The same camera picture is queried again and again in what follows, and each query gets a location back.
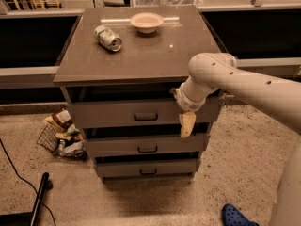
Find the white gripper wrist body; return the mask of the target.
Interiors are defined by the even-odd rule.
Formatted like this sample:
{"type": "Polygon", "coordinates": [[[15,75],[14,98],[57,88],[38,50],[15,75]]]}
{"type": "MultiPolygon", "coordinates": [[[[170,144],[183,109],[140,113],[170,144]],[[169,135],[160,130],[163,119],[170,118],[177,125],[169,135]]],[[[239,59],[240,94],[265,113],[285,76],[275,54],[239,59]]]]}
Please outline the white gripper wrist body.
{"type": "Polygon", "coordinates": [[[199,89],[180,86],[176,89],[176,102],[181,110],[196,112],[204,105],[206,94],[199,89]]]}

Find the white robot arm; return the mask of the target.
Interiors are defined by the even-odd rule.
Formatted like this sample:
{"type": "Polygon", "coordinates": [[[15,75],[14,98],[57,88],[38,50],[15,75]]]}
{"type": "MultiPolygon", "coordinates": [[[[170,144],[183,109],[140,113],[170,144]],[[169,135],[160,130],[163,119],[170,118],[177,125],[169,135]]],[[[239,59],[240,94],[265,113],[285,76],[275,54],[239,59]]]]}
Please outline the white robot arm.
{"type": "MultiPolygon", "coordinates": [[[[223,89],[301,134],[301,84],[240,70],[227,53],[201,53],[188,64],[189,76],[173,90],[182,113],[181,137],[191,135],[195,112],[206,98],[223,89]]],[[[301,226],[301,146],[294,148],[282,172],[269,226],[301,226]]]]}

